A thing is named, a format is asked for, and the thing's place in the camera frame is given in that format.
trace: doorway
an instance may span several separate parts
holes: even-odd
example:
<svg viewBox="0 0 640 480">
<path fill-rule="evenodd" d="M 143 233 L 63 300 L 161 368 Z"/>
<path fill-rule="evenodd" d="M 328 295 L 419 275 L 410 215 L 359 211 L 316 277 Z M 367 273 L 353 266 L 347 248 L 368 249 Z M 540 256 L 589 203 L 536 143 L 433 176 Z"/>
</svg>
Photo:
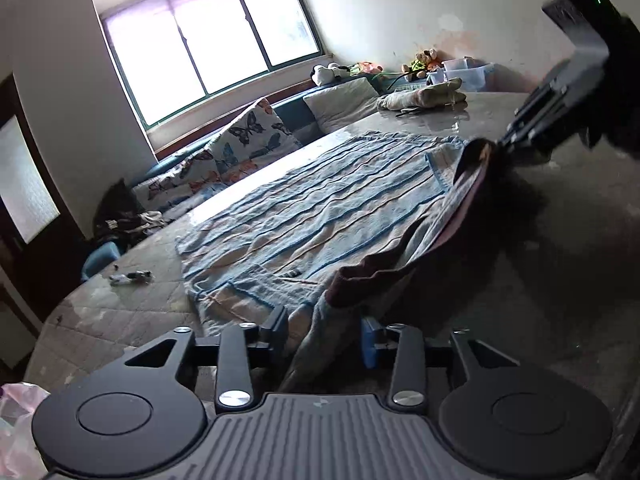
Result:
<svg viewBox="0 0 640 480">
<path fill-rule="evenodd" d="M 0 84 L 0 266 L 45 320 L 80 284 L 88 252 L 40 156 L 9 76 Z"/>
</svg>

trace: window frame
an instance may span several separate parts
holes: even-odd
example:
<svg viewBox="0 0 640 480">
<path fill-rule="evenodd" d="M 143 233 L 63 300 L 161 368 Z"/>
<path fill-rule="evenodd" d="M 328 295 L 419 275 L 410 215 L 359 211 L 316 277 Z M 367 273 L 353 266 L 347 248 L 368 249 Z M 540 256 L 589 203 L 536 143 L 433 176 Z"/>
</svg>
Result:
<svg viewBox="0 0 640 480">
<path fill-rule="evenodd" d="M 264 47 L 264 44 L 262 43 L 262 39 L 260 38 L 260 34 L 258 33 L 258 29 L 255 26 L 254 23 L 254 19 L 251 16 L 251 13 L 249 12 L 249 9 L 246 5 L 246 2 L 244 0 L 239 0 L 240 1 L 240 5 L 242 6 L 242 10 L 244 10 L 244 15 L 245 18 L 247 20 L 247 22 L 249 23 L 249 26 L 252 30 L 252 33 L 254 34 L 254 38 L 255 41 L 258 44 L 258 48 L 260 49 L 260 52 L 262 54 L 262 57 L 264 59 L 265 64 L 267 65 L 267 70 L 263 70 L 262 72 L 259 72 L 257 74 L 251 75 L 249 77 L 246 77 L 240 81 L 237 81 L 235 83 L 232 83 L 231 85 L 225 86 L 224 88 L 221 88 L 219 90 L 216 90 L 215 92 L 209 93 L 207 92 L 207 88 L 204 85 L 204 81 L 202 79 L 202 76 L 200 75 L 200 71 L 198 70 L 198 67 L 195 63 L 195 60 L 193 59 L 193 55 L 191 54 L 191 51 L 189 49 L 189 45 L 187 43 L 187 39 L 184 37 L 184 34 L 182 33 L 182 29 L 180 28 L 180 25 L 178 24 L 178 21 L 175 19 L 175 11 L 173 6 L 171 5 L 171 1 L 167 0 L 167 3 L 169 5 L 169 8 L 171 10 L 171 14 L 174 17 L 174 21 L 175 21 L 175 25 L 178 29 L 178 33 L 180 34 L 180 38 L 182 39 L 182 44 L 184 45 L 184 49 L 187 52 L 187 55 L 189 56 L 189 60 L 191 61 L 191 65 L 193 66 L 193 69 L 195 71 L 196 77 L 198 78 L 198 81 L 200 82 L 200 85 L 202 86 L 202 91 L 204 92 L 203 97 L 201 97 L 200 99 L 197 99 L 187 105 L 184 105 L 182 108 L 166 115 L 165 117 L 157 120 L 156 122 L 152 123 L 152 124 L 147 124 L 147 122 L 145 121 L 145 117 L 142 114 L 142 111 L 140 110 L 140 106 L 138 105 L 138 101 L 136 100 L 136 96 L 133 93 L 133 90 L 131 89 L 131 86 L 129 85 L 129 81 L 127 80 L 127 75 L 124 72 L 124 69 L 122 67 L 122 64 L 120 63 L 120 59 L 118 58 L 118 53 L 116 52 L 116 49 L 114 47 L 113 41 L 111 39 L 111 35 L 109 34 L 109 29 L 106 26 L 106 20 L 113 16 L 114 14 L 116 14 L 117 12 L 120 12 L 121 10 L 125 10 L 127 9 L 127 7 L 132 7 L 135 4 L 138 4 L 140 2 L 142 2 L 144 0 L 136 0 L 134 2 L 129 2 L 126 6 L 123 7 L 119 7 L 117 10 L 113 9 L 111 12 L 105 12 L 103 15 L 100 16 L 100 23 L 102 25 L 102 30 L 104 31 L 104 37 L 107 41 L 107 46 L 109 47 L 109 50 L 111 52 L 111 55 L 113 56 L 113 61 L 116 65 L 116 68 L 118 70 L 118 74 L 120 75 L 120 78 L 122 79 L 122 83 L 124 85 L 124 88 L 127 92 L 127 95 L 129 96 L 129 99 L 131 101 L 131 104 L 136 112 L 136 115 L 138 116 L 138 119 L 140 120 L 140 123 L 142 124 L 143 128 L 145 129 L 145 131 L 149 131 L 152 128 L 154 128 L 155 126 L 158 126 L 158 124 L 164 123 L 165 121 L 175 117 L 176 115 L 181 114 L 183 111 L 188 110 L 189 108 L 196 106 L 200 103 L 203 103 L 204 101 L 211 99 L 212 97 L 215 97 L 216 95 L 221 94 L 222 92 L 226 92 L 227 90 L 231 89 L 231 88 L 235 88 L 237 86 L 243 85 L 251 80 L 254 80 L 256 78 L 259 78 L 260 76 L 272 73 L 272 72 L 276 72 L 277 70 L 280 70 L 281 68 L 286 68 L 287 66 L 292 66 L 295 65 L 297 63 L 301 63 L 304 61 L 308 61 L 310 59 L 314 59 L 316 57 L 321 57 L 324 56 L 325 51 L 324 51 L 324 46 L 322 46 L 322 42 L 320 41 L 320 37 L 318 35 L 318 31 L 316 30 L 316 26 L 313 22 L 313 20 L 311 19 L 311 15 L 308 12 L 308 9 L 306 8 L 305 2 L 304 0 L 298 0 L 298 3 L 300 4 L 300 9 L 302 10 L 302 14 L 306 19 L 306 23 L 309 26 L 309 31 L 311 31 L 311 36 L 313 37 L 314 41 L 316 42 L 316 47 L 318 48 L 318 50 L 316 52 L 313 52 L 311 54 L 307 54 L 306 56 L 302 56 L 302 57 L 297 57 L 295 59 L 291 59 L 289 61 L 286 61 L 284 63 L 280 63 L 278 65 L 272 65 L 271 61 L 269 60 L 269 56 L 267 54 L 267 51 Z"/>
</svg>

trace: circular pad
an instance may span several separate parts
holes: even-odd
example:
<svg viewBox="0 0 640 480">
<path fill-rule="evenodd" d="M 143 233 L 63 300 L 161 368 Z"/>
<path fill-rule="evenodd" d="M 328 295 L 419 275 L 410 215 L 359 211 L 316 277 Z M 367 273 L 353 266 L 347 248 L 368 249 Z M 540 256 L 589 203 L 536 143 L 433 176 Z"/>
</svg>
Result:
<svg viewBox="0 0 640 480">
<path fill-rule="evenodd" d="M 78 422 L 99 435 L 130 433 L 151 418 L 151 404 L 131 394 L 105 394 L 89 399 L 78 410 Z"/>
<path fill-rule="evenodd" d="M 452 450 L 496 476 L 567 478 L 609 443 L 609 411 L 595 396 L 533 366 L 480 368 L 440 405 Z"/>
<path fill-rule="evenodd" d="M 114 363 L 47 397 L 31 424 L 47 467 L 76 478 L 126 478 L 182 456 L 207 417 L 174 375 Z"/>
</svg>

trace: blue chair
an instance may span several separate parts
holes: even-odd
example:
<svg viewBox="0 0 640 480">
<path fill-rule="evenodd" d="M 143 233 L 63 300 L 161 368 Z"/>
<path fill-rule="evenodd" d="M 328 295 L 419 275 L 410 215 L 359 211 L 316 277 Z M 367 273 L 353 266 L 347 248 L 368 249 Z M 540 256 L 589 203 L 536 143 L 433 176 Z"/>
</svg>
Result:
<svg viewBox="0 0 640 480">
<path fill-rule="evenodd" d="M 80 280 L 84 283 L 121 256 L 122 253 L 114 242 L 102 244 L 93 253 L 89 254 L 89 257 L 84 261 Z"/>
</svg>

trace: window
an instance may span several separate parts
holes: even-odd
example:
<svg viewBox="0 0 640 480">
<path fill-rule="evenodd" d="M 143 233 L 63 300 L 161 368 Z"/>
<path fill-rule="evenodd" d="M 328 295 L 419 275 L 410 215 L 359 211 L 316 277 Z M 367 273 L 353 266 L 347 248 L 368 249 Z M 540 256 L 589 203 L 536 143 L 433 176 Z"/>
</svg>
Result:
<svg viewBox="0 0 640 480">
<path fill-rule="evenodd" d="M 300 0 L 143 0 L 103 20 L 145 128 L 322 54 Z"/>
<path fill-rule="evenodd" d="M 60 215 L 15 116 L 0 128 L 0 199 L 25 243 Z"/>
</svg>

